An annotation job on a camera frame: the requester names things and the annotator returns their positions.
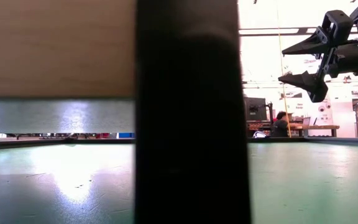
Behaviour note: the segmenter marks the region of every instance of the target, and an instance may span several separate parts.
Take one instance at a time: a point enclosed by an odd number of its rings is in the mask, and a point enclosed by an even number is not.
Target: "person sitting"
[[[272,133],[270,134],[270,137],[289,137],[288,136],[288,125],[290,125],[290,128],[295,128],[299,126],[298,124],[291,124],[288,122],[288,116],[287,113],[284,111],[281,111],[277,114],[277,120],[273,123]]]

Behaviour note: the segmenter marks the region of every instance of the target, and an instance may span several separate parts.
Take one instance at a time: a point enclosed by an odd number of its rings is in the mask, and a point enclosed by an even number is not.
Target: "desk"
[[[308,136],[308,130],[323,130],[330,129],[331,137],[336,137],[336,130],[339,129],[338,125],[312,125],[308,127],[293,128],[299,132],[299,137]]]

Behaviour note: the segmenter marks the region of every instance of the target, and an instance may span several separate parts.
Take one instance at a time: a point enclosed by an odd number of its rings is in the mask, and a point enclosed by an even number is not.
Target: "wooden panel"
[[[128,97],[135,0],[0,0],[0,96]]]

